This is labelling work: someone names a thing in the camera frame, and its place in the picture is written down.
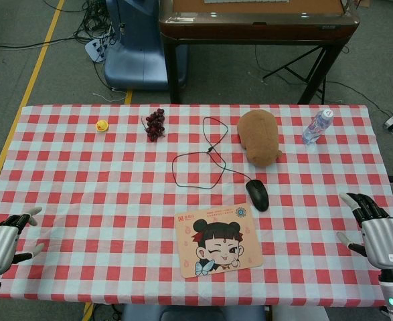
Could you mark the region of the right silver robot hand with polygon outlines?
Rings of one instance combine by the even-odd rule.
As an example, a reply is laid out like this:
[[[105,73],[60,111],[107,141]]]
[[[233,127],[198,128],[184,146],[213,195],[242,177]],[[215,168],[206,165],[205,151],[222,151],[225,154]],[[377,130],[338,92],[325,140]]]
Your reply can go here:
[[[362,232],[363,243],[356,244],[342,232],[337,238],[348,249],[366,257],[380,270],[393,269],[393,217],[369,196],[340,193],[341,200],[351,209]]]

